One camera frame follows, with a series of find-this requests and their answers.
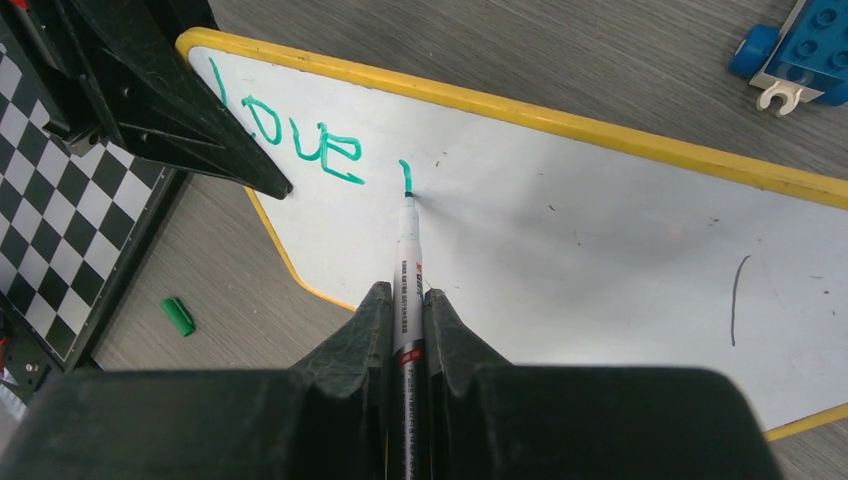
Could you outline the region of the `green marker cap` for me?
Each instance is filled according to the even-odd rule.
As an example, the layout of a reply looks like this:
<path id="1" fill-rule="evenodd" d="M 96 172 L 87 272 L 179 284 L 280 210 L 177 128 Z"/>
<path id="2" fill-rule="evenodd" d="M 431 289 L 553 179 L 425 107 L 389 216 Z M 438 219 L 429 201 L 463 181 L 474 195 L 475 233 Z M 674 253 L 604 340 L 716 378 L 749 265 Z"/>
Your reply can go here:
<path id="1" fill-rule="evenodd" d="M 178 297 L 162 300 L 160 307 L 181 336 L 187 337 L 195 332 L 193 316 Z"/>

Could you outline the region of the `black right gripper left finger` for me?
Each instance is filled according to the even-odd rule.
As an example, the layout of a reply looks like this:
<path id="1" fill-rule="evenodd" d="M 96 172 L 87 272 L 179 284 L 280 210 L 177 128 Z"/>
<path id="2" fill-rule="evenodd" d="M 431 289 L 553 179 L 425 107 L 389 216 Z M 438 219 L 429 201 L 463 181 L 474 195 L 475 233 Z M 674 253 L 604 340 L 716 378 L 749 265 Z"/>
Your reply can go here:
<path id="1" fill-rule="evenodd" d="M 385 479 L 392 294 L 284 369 L 88 372 L 45 386 L 5 479 Z"/>

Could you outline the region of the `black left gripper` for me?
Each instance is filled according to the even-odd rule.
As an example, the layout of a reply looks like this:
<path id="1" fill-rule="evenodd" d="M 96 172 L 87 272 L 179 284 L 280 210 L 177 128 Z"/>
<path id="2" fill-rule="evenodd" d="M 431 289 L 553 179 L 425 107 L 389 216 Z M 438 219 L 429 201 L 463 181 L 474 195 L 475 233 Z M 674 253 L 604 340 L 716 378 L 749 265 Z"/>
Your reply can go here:
<path id="1" fill-rule="evenodd" d="M 49 134 L 283 199 L 292 183 L 177 52 L 181 34 L 216 26 L 205 1 L 1 4 L 1 41 L 41 94 Z"/>

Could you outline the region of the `white green marker pen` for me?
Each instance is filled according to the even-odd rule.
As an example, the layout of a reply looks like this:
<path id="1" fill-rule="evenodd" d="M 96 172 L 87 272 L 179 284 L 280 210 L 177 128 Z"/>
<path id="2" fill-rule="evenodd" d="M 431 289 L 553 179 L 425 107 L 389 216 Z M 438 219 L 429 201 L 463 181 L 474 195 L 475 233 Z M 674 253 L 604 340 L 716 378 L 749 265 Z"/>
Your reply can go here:
<path id="1" fill-rule="evenodd" d="M 429 397 L 423 330 L 423 272 L 419 213 L 404 194 L 392 283 L 387 477 L 429 479 Z"/>

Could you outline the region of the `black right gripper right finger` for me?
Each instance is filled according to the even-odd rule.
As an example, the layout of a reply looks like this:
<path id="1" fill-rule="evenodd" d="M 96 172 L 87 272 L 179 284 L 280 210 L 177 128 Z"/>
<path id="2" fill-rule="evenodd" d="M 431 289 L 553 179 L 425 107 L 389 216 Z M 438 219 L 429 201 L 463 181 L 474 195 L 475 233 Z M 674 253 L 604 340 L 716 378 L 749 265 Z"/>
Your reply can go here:
<path id="1" fill-rule="evenodd" d="M 437 479 L 778 479 L 747 400 L 700 368 L 528 366 L 424 300 Z"/>

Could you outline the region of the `yellow framed whiteboard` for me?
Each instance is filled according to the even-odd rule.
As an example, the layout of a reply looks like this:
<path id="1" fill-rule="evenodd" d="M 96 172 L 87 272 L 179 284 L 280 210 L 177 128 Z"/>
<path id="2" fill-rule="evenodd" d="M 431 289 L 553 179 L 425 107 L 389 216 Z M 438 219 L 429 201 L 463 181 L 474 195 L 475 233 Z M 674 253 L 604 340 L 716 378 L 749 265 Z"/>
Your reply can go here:
<path id="1" fill-rule="evenodd" d="M 390 279 L 409 165 L 423 279 L 516 363 L 697 366 L 770 438 L 847 414 L 847 184 L 225 32 L 176 47 L 292 191 L 250 198 L 291 276 Z"/>

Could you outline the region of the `black white chessboard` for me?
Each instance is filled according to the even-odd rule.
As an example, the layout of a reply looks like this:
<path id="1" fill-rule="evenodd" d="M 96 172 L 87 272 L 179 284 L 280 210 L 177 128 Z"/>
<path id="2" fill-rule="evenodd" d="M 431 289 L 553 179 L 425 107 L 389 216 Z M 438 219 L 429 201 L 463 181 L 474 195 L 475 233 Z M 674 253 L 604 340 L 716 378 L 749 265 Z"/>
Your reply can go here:
<path id="1" fill-rule="evenodd" d="M 184 175 L 108 140 L 76 155 L 21 50 L 1 45 L 1 305 L 63 369 L 96 344 Z"/>

